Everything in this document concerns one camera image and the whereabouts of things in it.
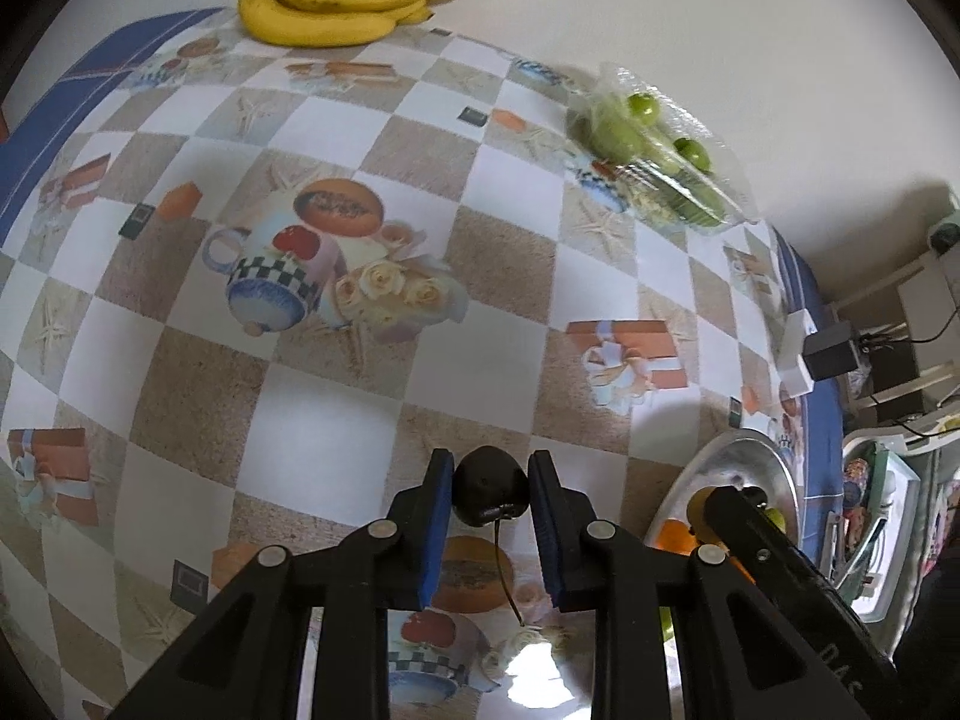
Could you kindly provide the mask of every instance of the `wall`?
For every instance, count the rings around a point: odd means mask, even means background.
[[[72,0],[11,90],[11,123],[117,26],[232,1]],[[929,187],[960,186],[960,79],[903,0],[460,0],[432,23],[639,71],[723,133],[828,293],[912,258]]]

